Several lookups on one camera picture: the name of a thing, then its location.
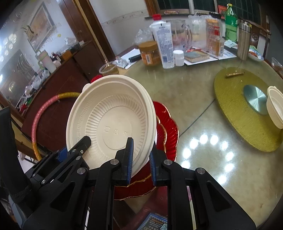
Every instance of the gold rim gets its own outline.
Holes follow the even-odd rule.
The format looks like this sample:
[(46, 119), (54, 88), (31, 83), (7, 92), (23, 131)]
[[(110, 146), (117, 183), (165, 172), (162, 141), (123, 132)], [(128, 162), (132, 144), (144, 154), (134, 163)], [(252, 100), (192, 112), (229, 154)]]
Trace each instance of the gold rim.
[(169, 114), (169, 117), (172, 119), (172, 121), (174, 121), (174, 123), (175, 123), (175, 125), (176, 125), (176, 127), (177, 127), (178, 139), (177, 139), (176, 148), (175, 148), (175, 150), (176, 150), (176, 156), (175, 156), (175, 160), (174, 160), (174, 161), (176, 161), (176, 158), (177, 158), (177, 144), (178, 144), (178, 141), (179, 141), (179, 128), (178, 128), (178, 125), (177, 125), (176, 121), (171, 117), (171, 114), (170, 114), (169, 110), (167, 109), (167, 107), (166, 107), (163, 103), (161, 103), (161, 102), (158, 102), (158, 103), (159, 103), (159, 104), (162, 104), (162, 105), (164, 106), (164, 108), (167, 110), (167, 112), (168, 112), (168, 114)]
[(142, 195), (139, 195), (139, 196), (135, 196), (135, 197), (127, 197), (127, 198), (123, 198), (123, 199), (118, 199), (118, 200), (115, 200), (115, 201), (122, 201), (122, 200), (125, 200), (125, 199), (128, 199), (128, 198), (136, 198), (136, 197), (141, 197), (141, 196), (144, 196), (150, 192), (152, 192), (156, 187), (153, 187), (152, 190), (150, 190), (149, 192), (145, 193), (145, 194), (142, 194)]

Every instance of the round table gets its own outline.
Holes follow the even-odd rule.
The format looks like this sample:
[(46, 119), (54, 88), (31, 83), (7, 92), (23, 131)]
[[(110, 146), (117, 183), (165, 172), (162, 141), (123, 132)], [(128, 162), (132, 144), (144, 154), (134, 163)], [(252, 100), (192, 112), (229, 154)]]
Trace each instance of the round table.
[[(152, 100), (163, 103), (171, 113), (179, 128), (176, 161), (192, 170), (205, 168), (258, 226), (273, 211), (283, 192), (283, 146), (269, 153), (257, 150), (226, 119), (215, 99), (213, 83), (216, 74), (228, 67), (246, 69), (283, 92), (283, 80), (271, 66), (249, 58), (168, 70), (138, 61), (125, 75), (141, 83)], [(121, 202), (138, 213), (154, 192), (116, 201), (114, 217)]]

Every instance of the green plastic bottle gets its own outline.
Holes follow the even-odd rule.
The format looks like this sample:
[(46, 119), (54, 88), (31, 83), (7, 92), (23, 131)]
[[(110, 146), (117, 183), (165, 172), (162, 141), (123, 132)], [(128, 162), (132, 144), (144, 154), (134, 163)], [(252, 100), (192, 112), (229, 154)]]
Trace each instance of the green plastic bottle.
[(232, 10), (232, 4), (227, 4), (227, 11), (225, 14), (225, 38), (236, 42), (237, 40), (237, 15)]

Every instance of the metal container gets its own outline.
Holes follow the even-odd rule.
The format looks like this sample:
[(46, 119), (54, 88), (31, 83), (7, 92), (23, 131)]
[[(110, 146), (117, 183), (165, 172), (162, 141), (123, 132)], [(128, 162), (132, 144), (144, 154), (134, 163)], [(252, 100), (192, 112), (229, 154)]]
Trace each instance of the metal container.
[(250, 27), (244, 23), (239, 23), (239, 41), (237, 56), (241, 60), (247, 60), (250, 47)]

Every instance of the book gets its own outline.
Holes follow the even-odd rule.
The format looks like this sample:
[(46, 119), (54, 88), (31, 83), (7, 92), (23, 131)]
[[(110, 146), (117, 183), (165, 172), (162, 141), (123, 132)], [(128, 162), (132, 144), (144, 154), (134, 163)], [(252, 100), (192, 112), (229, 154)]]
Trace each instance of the book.
[(199, 61), (204, 61), (206, 59), (209, 59), (209, 54), (196, 50), (196, 51), (184, 53), (184, 57), (186, 60), (194, 63), (194, 62), (199, 62)]
[(167, 230), (167, 219), (149, 213), (137, 230)]

